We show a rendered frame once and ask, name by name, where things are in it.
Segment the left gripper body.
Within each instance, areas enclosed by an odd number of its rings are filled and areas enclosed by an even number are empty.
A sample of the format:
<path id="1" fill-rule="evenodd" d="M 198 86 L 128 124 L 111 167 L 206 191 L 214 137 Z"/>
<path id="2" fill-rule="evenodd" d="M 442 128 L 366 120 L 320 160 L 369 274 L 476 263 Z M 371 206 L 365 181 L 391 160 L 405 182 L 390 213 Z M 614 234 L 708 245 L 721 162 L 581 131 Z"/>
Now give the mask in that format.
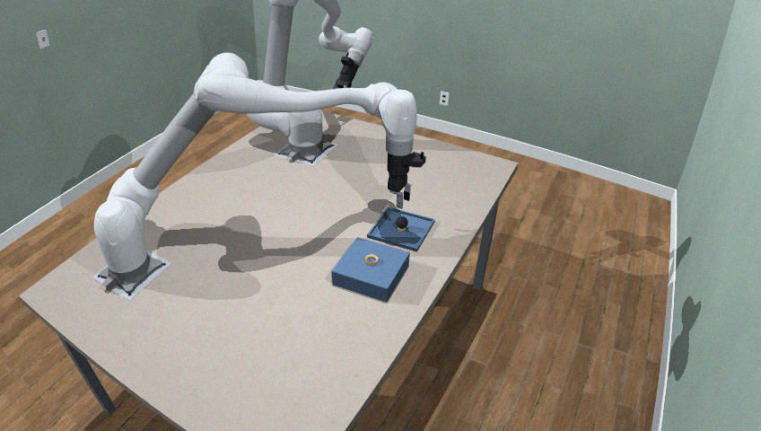
<path id="1" fill-rule="evenodd" d="M 351 88 L 357 69 L 361 66 L 363 60 L 364 56 L 353 50 L 349 50 L 346 57 L 341 58 L 341 62 L 344 66 L 336 81 L 338 88 L 343 88 L 344 85 L 346 85 L 347 88 Z"/>

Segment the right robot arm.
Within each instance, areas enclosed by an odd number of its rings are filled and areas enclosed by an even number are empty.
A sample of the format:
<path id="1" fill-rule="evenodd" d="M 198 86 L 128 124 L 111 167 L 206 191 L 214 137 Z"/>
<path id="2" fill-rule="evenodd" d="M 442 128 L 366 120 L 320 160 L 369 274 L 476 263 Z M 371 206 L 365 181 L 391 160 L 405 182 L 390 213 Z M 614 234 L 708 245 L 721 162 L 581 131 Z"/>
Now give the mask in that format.
<path id="1" fill-rule="evenodd" d="M 415 97 L 392 84 L 292 92 L 249 79 L 245 62 L 232 53 L 214 57 L 199 79 L 193 95 L 145 158 L 114 183 L 107 201 L 96 212 L 94 231 L 108 264 L 100 272 L 101 278 L 106 278 L 102 284 L 106 290 L 119 286 L 131 294 L 162 267 L 161 260 L 147 254 L 144 220 L 159 196 L 158 184 L 218 110 L 238 114 L 306 112 L 354 104 L 382 120 L 387 139 L 407 142 L 414 137 Z"/>

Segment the blue square tray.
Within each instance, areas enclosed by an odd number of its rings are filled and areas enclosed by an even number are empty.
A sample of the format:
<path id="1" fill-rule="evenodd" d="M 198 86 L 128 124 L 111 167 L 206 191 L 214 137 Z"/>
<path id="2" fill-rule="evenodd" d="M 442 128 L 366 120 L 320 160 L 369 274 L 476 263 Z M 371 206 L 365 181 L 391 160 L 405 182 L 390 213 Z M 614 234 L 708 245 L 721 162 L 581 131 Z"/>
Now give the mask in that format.
<path id="1" fill-rule="evenodd" d="M 408 225 L 398 228 L 396 221 L 404 216 Z M 367 238 L 418 251 L 434 223 L 433 218 L 387 207 L 378 221 L 367 233 Z"/>

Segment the blue square block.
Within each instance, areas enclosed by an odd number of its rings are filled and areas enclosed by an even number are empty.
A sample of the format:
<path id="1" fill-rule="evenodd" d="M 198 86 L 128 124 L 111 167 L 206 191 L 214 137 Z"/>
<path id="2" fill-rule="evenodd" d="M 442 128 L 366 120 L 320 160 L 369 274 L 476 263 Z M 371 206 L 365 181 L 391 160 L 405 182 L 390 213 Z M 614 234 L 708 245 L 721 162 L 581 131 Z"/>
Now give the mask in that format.
<path id="1" fill-rule="evenodd" d="M 409 255 L 357 237 L 332 269 L 332 285 L 387 302 L 409 266 Z"/>

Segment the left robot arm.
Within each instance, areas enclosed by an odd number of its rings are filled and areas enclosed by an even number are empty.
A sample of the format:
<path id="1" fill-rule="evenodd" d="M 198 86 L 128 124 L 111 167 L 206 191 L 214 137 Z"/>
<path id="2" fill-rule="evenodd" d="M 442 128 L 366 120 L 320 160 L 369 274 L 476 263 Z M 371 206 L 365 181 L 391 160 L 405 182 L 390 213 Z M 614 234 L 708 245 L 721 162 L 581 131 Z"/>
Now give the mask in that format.
<path id="1" fill-rule="evenodd" d="M 293 7 L 299 0 L 269 0 L 272 5 L 267 54 L 263 83 L 278 88 L 288 88 L 284 84 L 289 41 L 293 19 Z M 364 57 L 372 44 L 372 32 L 360 28 L 355 33 L 345 33 L 337 22 L 341 10 L 337 0 L 313 0 L 328 14 L 322 23 L 323 32 L 319 35 L 319 44 L 326 49 L 348 52 L 357 51 Z M 333 29 L 331 30 L 331 28 Z M 325 47 L 326 46 L 326 47 Z M 276 112 L 247 114 L 257 125 L 275 131 L 281 131 L 289 137 L 289 145 L 280 151 L 282 155 L 292 156 L 292 161 L 299 158 L 309 163 L 332 146 L 322 141 L 321 110 L 299 113 Z"/>

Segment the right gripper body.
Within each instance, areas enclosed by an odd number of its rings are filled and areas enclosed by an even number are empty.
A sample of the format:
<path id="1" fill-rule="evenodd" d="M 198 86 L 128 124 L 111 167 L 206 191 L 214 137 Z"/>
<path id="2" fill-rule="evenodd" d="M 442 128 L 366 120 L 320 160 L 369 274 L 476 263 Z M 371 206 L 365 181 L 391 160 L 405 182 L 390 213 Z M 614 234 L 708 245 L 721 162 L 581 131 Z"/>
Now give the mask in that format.
<path id="1" fill-rule="evenodd" d="M 409 166 L 421 168 L 426 161 L 424 152 L 413 152 L 413 140 L 407 142 L 394 142 L 386 137 L 386 151 L 388 152 L 389 180 L 388 190 L 400 192 L 407 185 L 407 173 Z"/>

